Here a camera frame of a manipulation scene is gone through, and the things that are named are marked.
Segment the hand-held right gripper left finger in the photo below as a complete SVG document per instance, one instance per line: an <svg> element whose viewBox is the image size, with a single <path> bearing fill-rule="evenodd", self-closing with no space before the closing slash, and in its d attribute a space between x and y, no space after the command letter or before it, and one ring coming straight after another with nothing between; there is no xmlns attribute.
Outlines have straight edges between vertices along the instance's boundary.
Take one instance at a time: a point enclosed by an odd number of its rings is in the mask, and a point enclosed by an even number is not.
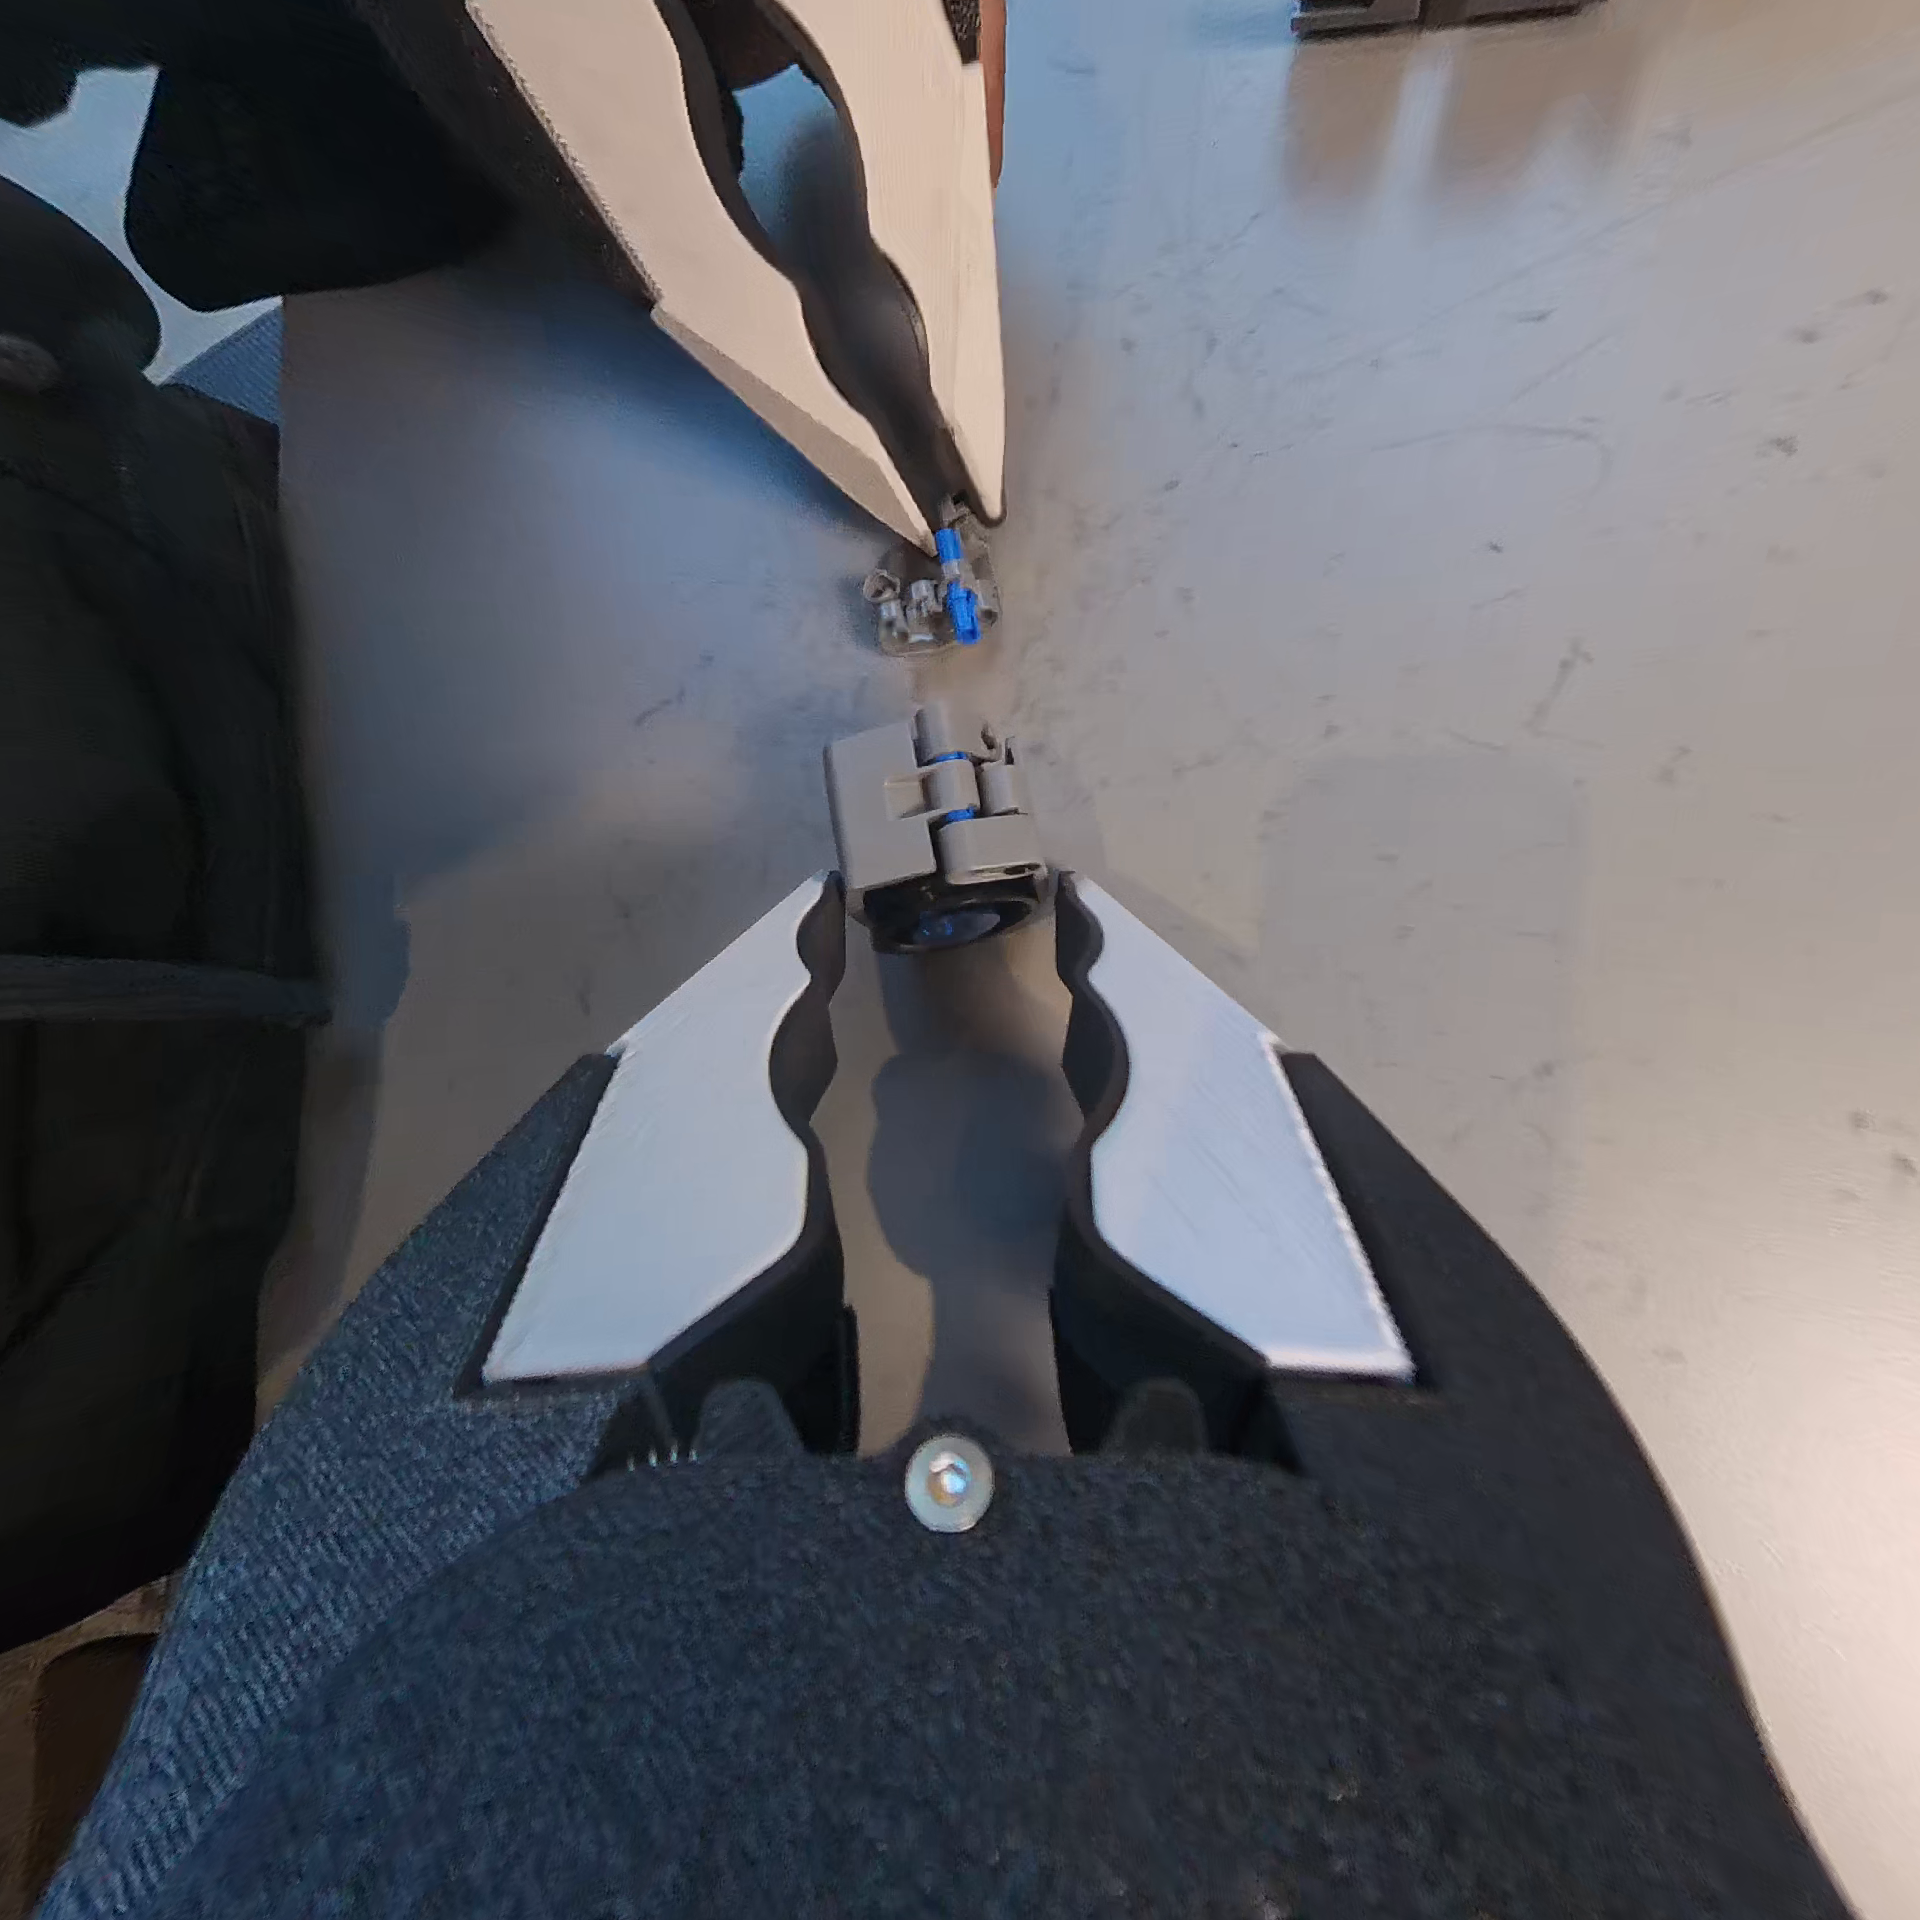
<svg viewBox="0 0 1920 1920"><path fill-rule="evenodd" d="M846 886L813 874L593 1060L594 1104L481 1340L485 1402L607 1388L641 1449L771 1385L804 1449L857 1446L857 1322L825 1153Z"/></svg>

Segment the grey desk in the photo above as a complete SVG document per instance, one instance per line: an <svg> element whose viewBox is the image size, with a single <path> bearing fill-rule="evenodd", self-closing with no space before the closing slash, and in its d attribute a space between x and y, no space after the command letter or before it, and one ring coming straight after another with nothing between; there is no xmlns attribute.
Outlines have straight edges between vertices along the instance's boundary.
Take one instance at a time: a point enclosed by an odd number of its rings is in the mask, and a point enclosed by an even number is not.
<svg viewBox="0 0 1920 1920"><path fill-rule="evenodd" d="M1011 14L963 680L1562 1312L1916 1916L1916 4ZM875 531L530 246L291 302L279 416L335 1020L263 1409L938 681Z"/></svg>

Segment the person's black hoodie torso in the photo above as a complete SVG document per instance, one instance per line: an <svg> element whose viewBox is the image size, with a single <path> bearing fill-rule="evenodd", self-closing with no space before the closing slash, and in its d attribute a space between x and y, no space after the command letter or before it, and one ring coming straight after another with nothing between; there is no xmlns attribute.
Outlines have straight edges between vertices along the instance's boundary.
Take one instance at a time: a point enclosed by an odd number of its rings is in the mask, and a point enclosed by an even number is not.
<svg viewBox="0 0 1920 1920"><path fill-rule="evenodd" d="M2 188L2 1643L173 1574L245 1454L309 926L276 432Z"/></svg>

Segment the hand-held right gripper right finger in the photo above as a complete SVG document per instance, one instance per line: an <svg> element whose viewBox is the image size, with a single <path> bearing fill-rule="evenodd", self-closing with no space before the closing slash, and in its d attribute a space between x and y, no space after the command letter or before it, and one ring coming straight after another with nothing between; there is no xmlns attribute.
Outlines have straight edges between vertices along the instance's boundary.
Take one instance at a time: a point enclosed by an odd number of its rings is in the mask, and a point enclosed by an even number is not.
<svg viewBox="0 0 1920 1920"><path fill-rule="evenodd" d="M1114 895L1054 910L1079 1111L1049 1328L1073 1449L1157 1385L1201 1449L1286 1449L1283 1392L1402 1396L1419 1366L1273 1030Z"/></svg>

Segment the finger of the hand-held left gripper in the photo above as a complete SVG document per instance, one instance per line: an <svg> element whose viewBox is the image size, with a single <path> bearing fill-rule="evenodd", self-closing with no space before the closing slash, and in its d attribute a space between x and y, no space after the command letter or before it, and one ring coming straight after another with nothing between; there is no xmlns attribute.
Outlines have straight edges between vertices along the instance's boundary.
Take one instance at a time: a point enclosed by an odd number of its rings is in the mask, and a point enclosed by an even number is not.
<svg viewBox="0 0 1920 1920"><path fill-rule="evenodd" d="M1006 387L986 67L940 3L763 14L849 129L870 240L914 322L927 448L981 521L1004 518Z"/></svg>
<svg viewBox="0 0 1920 1920"><path fill-rule="evenodd" d="M727 134L687 104L693 31L651 3L466 4L572 182L636 271L654 322L828 482L898 538L933 546L874 423L828 376L801 289L763 252Z"/></svg>

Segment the grey brick wheel assembly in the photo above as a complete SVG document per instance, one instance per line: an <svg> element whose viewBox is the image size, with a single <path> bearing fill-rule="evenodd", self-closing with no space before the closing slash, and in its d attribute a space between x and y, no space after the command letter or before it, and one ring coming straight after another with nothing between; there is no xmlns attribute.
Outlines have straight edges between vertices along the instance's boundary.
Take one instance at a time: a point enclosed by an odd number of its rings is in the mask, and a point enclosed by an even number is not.
<svg viewBox="0 0 1920 1920"><path fill-rule="evenodd" d="M823 754L839 874L877 953L959 952L1042 920L1047 863L1018 742L927 703Z"/></svg>

